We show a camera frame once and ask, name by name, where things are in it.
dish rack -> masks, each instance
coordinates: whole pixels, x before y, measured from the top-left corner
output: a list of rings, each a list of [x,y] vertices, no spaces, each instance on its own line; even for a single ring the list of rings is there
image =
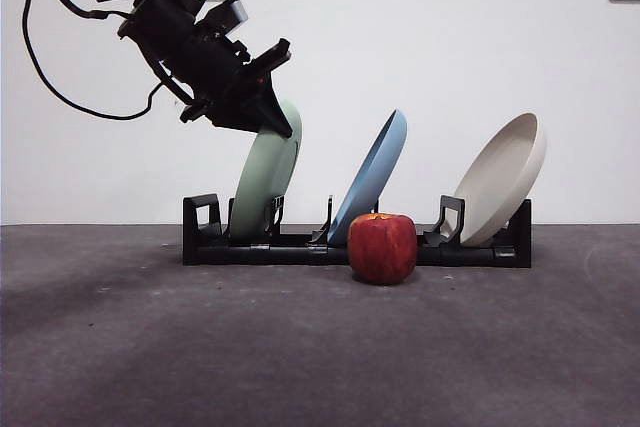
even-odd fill
[[[269,222],[260,238],[251,242],[234,242],[228,227],[223,231],[220,204],[216,194],[187,197],[183,201],[184,265],[348,265],[347,247],[327,243],[332,218],[332,197],[327,203],[327,219],[319,230],[307,234],[281,231],[284,196],[276,197],[269,206]],[[379,202],[373,211],[378,212]],[[208,222],[198,224],[198,209],[207,208]],[[456,213],[451,235],[442,234],[447,210]],[[233,199],[229,200],[229,219]],[[460,234],[464,228],[465,201],[443,195],[440,218],[429,230],[416,233],[417,265],[531,267],[531,201],[525,200],[498,233],[483,247],[464,247]]]

gray carpet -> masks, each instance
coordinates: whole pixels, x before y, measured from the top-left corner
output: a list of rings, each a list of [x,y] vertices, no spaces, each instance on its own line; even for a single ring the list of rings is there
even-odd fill
[[[640,226],[531,270],[182,267],[180,228],[2,229],[2,425],[640,425]]]

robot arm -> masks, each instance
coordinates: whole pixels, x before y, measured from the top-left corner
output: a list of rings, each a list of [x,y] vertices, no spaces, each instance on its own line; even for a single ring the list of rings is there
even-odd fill
[[[290,137],[291,126],[271,82],[271,72],[291,57],[289,42],[281,39],[252,60],[241,42],[227,37],[247,20],[240,0],[227,0],[196,22],[205,1],[134,0],[118,35],[136,42],[162,84],[187,104],[181,115],[183,122],[206,116],[219,127],[251,132],[268,127]],[[106,17],[95,12],[82,16]],[[188,84],[193,98],[171,77]]]

white plate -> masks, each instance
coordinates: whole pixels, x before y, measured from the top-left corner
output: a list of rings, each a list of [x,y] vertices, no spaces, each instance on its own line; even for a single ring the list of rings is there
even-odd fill
[[[491,239],[516,213],[540,173],[547,141],[534,114],[516,117],[498,132],[471,164],[456,189],[465,201],[460,243],[477,247]],[[442,226],[451,234],[455,213]]]
[[[330,245],[346,244],[351,222],[359,215],[371,212],[396,166],[406,138],[407,119],[396,110],[373,143],[331,223]]]
[[[302,119],[289,102],[282,112],[293,129],[290,138],[262,129],[253,141],[236,190],[229,237],[250,241],[264,235],[269,225],[269,207],[274,197],[287,192],[302,142]]]

apple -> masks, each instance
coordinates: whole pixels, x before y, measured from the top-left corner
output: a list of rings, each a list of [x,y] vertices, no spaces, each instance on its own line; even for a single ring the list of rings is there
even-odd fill
[[[399,284],[416,267],[416,227],[405,215],[364,214],[349,226],[351,268],[372,284]]]

